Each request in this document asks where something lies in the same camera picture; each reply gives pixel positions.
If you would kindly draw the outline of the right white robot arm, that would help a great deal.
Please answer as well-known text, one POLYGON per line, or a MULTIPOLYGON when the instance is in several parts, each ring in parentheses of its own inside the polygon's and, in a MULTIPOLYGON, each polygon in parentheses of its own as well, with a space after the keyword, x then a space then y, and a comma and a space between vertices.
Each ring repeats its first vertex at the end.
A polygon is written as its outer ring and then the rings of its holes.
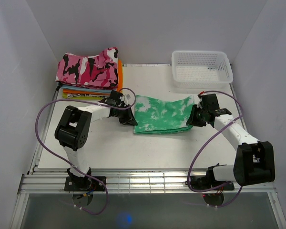
POLYGON ((193 105, 187 121, 187 125, 204 127, 210 124, 217 130, 203 144, 194 159, 199 157, 213 139, 223 135, 236 151, 235 161, 232 165, 211 166, 203 177, 192 179, 188 174, 186 185, 194 192, 207 192, 234 182, 242 187, 273 182, 276 173, 272 144, 258 140, 241 127, 237 123, 241 116, 233 117, 228 109, 220 108, 216 94, 216 90, 199 93, 200 101, 193 105))

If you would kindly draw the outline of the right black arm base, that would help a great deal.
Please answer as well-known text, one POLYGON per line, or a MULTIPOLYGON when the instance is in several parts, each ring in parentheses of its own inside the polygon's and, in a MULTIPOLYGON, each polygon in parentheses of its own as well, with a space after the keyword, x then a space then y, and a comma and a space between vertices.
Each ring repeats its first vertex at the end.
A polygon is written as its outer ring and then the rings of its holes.
MULTIPOLYGON (((197 175, 190 176, 190 185, 193 189, 197 189, 197 190, 206 190, 206 189, 214 188, 216 186, 220 186, 225 183, 226 182, 224 181, 211 180, 207 178, 207 176, 197 176, 197 175)), ((231 182, 230 183, 227 182, 225 186, 219 187, 215 190, 220 190, 221 188, 223 188, 223 191, 232 191, 235 189, 234 184, 231 182)))

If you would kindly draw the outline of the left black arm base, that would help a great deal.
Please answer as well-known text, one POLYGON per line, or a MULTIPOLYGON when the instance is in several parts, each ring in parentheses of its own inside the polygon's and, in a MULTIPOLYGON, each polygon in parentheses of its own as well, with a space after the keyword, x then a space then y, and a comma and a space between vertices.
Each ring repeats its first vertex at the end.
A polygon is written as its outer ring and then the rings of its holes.
POLYGON ((92 190, 102 192, 105 191, 105 187, 99 181, 87 177, 81 177, 80 179, 67 177, 65 180, 64 191, 88 192, 92 190))

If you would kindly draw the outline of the green tie-dye trousers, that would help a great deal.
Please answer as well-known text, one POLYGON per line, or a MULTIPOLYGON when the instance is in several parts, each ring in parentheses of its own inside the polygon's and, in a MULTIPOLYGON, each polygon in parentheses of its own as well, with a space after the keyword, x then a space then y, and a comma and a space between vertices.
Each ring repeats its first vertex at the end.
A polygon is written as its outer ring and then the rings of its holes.
POLYGON ((134 118, 137 125, 133 133, 137 135, 176 134, 193 127, 187 125, 194 97, 182 100, 164 101, 148 96, 138 95, 134 106, 134 118))

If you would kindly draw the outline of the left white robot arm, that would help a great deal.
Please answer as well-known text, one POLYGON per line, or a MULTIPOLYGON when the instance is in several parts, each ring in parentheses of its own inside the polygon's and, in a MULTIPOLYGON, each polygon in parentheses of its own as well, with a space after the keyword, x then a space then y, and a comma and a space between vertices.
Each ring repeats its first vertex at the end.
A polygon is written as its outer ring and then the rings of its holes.
POLYGON ((56 127, 54 137, 65 150, 71 163, 67 173, 72 183, 80 190, 88 190, 92 184, 89 177, 91 168, 82 150, 88 139, 90 124, 108 117, 117 117, 122 125, 138 125, 123 93, 112 91, 108 98, 100 100, 96 105, 79 108, 67 106, 56 127))

